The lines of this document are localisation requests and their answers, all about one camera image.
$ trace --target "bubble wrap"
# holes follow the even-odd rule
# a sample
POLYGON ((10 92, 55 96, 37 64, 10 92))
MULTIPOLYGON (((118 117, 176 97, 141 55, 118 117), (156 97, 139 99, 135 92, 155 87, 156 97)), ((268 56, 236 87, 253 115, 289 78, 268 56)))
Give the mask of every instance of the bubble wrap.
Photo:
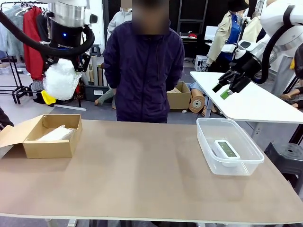
POLYGON ((46 92, 59 100, 72 98, 81 74, 76 74, 70 60, 59 59, 45 72, 43 86, 46 92))

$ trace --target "brown tabletop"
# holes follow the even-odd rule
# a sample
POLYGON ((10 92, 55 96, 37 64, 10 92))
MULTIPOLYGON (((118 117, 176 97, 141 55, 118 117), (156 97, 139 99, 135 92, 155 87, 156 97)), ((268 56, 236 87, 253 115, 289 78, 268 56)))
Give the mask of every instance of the brown tabletop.
POLYGON ((195 125, 83 120, 72 159, 0 160, 0 213, 14 217, 303 222, 303 203, 265 158, 252 176, 211 173, 195 125))

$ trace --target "gray plastic stool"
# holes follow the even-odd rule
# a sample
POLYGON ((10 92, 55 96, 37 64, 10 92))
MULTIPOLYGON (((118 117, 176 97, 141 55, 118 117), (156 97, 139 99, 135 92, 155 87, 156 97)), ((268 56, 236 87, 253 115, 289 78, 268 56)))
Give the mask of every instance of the gray plastic stool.
POLYGON ((101 50, 100 50, 100 46, 99 45, 92 45, 90 48, 90 55, 93 56, 97 56, 97 57, 101 57, 101 50))
POLYGON ((303 148, 293 143, 271 142, 264 153, 299 194, 303 185, 303 148))

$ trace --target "red jacket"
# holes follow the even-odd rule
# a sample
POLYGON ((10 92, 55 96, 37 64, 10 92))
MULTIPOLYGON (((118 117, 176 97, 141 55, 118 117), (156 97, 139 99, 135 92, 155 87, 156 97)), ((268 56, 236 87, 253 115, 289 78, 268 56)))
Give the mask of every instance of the red jacket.
MULTIPOLYGON (((37 29, 36 17, 41 13, 42 10, 34 6, 23 16, 23 32, 37 42, 41 41, 41 39, 37 29)), ((27 71, 31 74, 31 78, 35 80, 42 80, 43 60, 40 52, 25 44, 23 47, 25 66, 27 71)))

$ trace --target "purple hooded jacket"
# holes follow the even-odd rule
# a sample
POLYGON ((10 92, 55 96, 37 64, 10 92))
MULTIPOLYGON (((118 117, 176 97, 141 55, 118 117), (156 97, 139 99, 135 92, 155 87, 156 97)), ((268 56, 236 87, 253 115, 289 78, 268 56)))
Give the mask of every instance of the purple hooded jacket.
POLYGON ((107 82, 117 88, 117 120, 166 123, 166 92, 174 89, 183 70, 180 36, 172 29, 166 35, 137 35, 127 21, 114 30, 103 56, 107 82))

